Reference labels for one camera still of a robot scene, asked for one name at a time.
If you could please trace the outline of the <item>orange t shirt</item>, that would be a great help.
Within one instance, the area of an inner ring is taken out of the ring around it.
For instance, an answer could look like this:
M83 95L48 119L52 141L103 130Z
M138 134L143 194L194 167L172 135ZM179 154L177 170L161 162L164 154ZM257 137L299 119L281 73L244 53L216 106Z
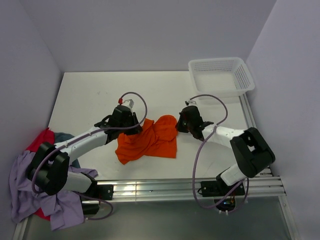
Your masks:
M177 120L172 115L163 115L154 121L146 118L142 132L135 135L120 134L115 150L117 159L123 165L143 156L170 158L177 156Z

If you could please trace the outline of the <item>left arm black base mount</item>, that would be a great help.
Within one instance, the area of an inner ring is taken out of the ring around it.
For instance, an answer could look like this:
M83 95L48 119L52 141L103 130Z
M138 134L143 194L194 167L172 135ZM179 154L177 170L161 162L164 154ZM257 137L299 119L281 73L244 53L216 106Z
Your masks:
M109 202L113 199L114 186L112 184L97 184L93 190L83 193L80 196L81 207L85 217L101 218L110 212L110 206L104 201Z

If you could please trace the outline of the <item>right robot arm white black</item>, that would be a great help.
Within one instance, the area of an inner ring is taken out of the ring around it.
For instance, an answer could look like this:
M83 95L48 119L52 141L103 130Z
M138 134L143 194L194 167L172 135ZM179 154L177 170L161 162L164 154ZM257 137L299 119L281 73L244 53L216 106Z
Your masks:
M222 195L229 194L235 184L255 177L276 160L274 152L257 128L233 129L211 121L203 121L195 104L182 109L176 129L179 133L190 133L193 138L201 141L194 161L195 169L200 152L206 143L219 144L232 150L235 164L215 178L216 189Z

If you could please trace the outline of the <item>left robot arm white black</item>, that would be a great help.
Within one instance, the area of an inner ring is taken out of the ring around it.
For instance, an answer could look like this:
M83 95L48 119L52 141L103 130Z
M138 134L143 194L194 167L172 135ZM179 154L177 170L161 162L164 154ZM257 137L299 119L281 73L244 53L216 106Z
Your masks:
M88 131L57 144L41 144L26 170L32 191L49 196L60 191L71 191L78 192L86 200L95 198L98 193L97 180L83 171L76 173L69 168L74 160L109 144L120 134L140 133L142 127L133 112L133 105L133 100L126 100Z

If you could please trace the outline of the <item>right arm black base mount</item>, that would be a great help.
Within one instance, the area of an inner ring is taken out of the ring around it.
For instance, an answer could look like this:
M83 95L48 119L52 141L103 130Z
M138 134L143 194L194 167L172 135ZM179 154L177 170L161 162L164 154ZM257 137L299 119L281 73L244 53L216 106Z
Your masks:
M236 182L228 186L223 180L201 181L200 188L197 193L204 198L213 197L216 209L221 213L229 213L237 207L237 196L243 196L241 204L243 204L248 196L249 187L244 185L243 182Z

